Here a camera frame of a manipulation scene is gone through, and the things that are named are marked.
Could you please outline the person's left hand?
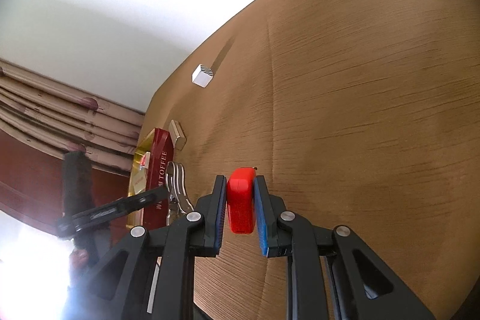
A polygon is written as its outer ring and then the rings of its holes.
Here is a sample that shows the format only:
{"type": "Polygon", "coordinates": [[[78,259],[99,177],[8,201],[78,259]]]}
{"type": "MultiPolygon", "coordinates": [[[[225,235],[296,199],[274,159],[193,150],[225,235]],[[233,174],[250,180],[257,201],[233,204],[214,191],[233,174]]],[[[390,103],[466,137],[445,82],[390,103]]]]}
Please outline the person's left hand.
{"type": "Polygon", "coordinates": [[[89,254],[85,249],[73,249],[69,256],[69,272],[71,282],[77,281],[87,270],[89,254]]]}

